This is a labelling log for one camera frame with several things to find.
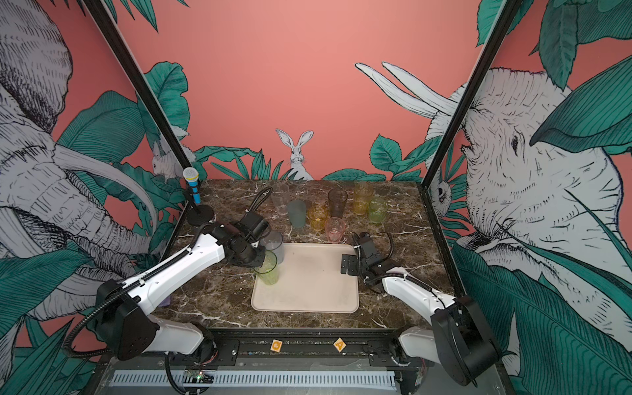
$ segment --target wire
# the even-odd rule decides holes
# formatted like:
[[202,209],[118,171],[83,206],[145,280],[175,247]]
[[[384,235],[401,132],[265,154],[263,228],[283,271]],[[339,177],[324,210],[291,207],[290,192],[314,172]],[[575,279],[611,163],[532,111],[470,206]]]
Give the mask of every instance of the wire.
[[164,356],[164,372],[167,374],[167,381],[169,381],[169,384],[171,385],[171,388],[174,389],[174,391],[176,391],[180,395],[190,395],[191,393],[201,394],[207,389],[209,389],[208,387],[193,388],[189,390],[180,389],[180,387],[178,387],[178,385],[176,384],[176,381],[173,379],[173,374],[171,373],[171,364],[169,363],[169,354],[170,353],[167,353]]

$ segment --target black microphone base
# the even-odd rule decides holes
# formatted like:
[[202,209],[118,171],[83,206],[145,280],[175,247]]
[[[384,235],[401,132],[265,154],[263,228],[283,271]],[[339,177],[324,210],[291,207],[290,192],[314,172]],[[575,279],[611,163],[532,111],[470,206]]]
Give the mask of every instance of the black microphone base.
[[189,223],[189,225],[200,226],[213,220],[213,217],[215,216],[215,211],[211,206],[198,204],[197,209],[200,212],[197,212],[195,210],[195,207],[191,207],[186,213],[186,221]]

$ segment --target elephant ear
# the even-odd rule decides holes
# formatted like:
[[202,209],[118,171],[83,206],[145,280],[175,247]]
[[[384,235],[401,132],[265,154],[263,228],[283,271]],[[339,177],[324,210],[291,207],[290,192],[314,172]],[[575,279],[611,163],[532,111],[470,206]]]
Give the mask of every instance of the elephant ear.
[[37,1],[8,2],[0,7],[0,84],[27,118],[50,133],[64,109],[72,74],[70,52]]

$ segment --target beige tray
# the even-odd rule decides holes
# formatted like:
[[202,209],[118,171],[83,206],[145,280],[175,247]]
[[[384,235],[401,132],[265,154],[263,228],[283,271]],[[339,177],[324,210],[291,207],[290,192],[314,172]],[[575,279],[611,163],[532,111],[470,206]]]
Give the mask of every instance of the beige tray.
[[353,313],[358,309],[358,278],[340,274],[342,254],[354,254],[346,244],[284,243],[279,280],[255,281],[250,304],[268,312]]

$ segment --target green plastic cup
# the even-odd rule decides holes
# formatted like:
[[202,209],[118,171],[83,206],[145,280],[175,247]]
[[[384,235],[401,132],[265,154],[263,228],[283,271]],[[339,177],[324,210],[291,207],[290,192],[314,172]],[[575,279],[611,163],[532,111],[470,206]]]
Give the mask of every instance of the green plastic cup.
[[279,280],[279,269],[277,267],[276,255],[272,251],[266,250],[265,259],[261,267],[256,267],[257,277],[266,285],[275,285]]

